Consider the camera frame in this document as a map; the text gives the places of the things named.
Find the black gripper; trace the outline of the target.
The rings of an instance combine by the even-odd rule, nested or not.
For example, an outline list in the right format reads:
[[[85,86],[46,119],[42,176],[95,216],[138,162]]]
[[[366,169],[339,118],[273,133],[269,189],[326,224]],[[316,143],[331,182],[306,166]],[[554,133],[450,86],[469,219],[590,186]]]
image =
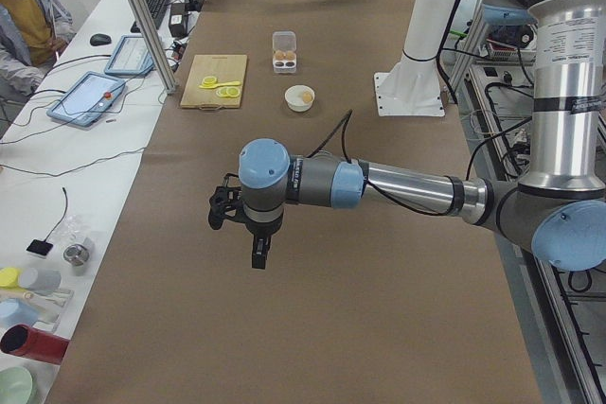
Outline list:
[[[271,248],[271,236],[281,227],[284,210],[282,207],[270,211],[258,211],[251,207],[244,207],[247,217],[245,226],[254,235],[251,253],[253,269],[265,270],[268,254]]]

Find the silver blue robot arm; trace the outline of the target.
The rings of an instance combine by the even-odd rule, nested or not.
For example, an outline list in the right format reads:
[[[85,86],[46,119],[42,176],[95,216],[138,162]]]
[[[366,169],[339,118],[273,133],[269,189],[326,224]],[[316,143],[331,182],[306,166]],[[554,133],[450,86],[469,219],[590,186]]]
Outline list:
[[[595,175],[605,0],[485,0],[538,24],[530,166],[515,183],[434,176],[330,155],[292,156],[272,139],[248,143],[227,204],[254,237],[263,268],[288,203],[353,208],[375,191],[429,216],[459,216],[568,271],[605,258],[605,185]]]

